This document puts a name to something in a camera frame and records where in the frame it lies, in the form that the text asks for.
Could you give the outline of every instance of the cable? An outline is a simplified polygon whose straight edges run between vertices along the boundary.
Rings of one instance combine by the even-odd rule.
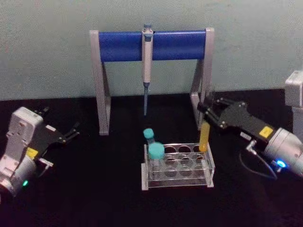
[[[251,173],[253,174],[257,174],[257,175],[260,175],[260,176],[263,176],[263,177],[266,177],[266,178],[269,178],[269,179],[273,179],[273,180],[277,180],[278,177],[276,176],[276,173],[274,172],[274,170],[270,167],[270,165],[263,159],[261,158],[261,156],[259,156],[258,154],[255,155],[268,169],[269,171],[271,172],[271,175],[267,175],[265,173],[261,173],[261,172],[258,172],[258,171],[255,171],[255,170],[252,170],[250,169],[247,165],[244,164],[243,160],[242,160],[242,152],[240,151],[239,153],[239,160],[242,164],[242,166],[247,169],[248,171],[250,171]]]

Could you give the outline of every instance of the white wall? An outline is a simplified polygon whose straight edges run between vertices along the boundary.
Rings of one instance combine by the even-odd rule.
[[[89,30],[215,28],[218,90],[282,87],[301,69],[303,1],[1,0],[0,99],[93,96]],[[195,61],[157,61],[150,90],[190,90]],[[141,94],[140,62],[107,64],[113,95]]]

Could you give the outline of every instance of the teal cap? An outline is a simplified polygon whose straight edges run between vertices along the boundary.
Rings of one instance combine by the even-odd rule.
[[[153,130],[152,129],[145,129],[143,131],[144,137],[149,140],[151,138],[153,138],[155,135],[153,134]]]
[[[152,143],[148,146],[148,155],[150,159],[163,159],[164,146],[161,143]]]

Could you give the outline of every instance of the yellow tube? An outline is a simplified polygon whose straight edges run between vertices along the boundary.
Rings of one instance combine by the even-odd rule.
[[[206,122],[206,121],[203,121],[202,125],[201,125],[200,143],[199,143],[199,151],[200,152],[206,152],[207,151],[209,129],[210,129],[209,123]]]

